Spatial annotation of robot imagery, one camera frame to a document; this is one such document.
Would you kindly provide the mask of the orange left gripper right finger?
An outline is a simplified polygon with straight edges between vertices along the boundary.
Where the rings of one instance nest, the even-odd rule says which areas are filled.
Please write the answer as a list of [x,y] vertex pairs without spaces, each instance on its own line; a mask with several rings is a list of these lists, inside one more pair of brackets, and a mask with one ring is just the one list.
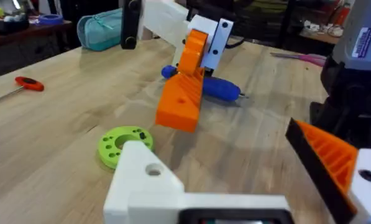
[[371,224],[371,148],[356,148],[291,119],[286,139],[319,192],[331,223]]

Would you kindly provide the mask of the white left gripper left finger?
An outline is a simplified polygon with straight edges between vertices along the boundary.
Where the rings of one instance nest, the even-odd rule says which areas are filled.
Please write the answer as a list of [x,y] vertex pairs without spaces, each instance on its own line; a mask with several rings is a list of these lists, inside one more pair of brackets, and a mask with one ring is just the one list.
[[178,222],[181,180],[140,141],[124,144],[103,207],[104,223]]

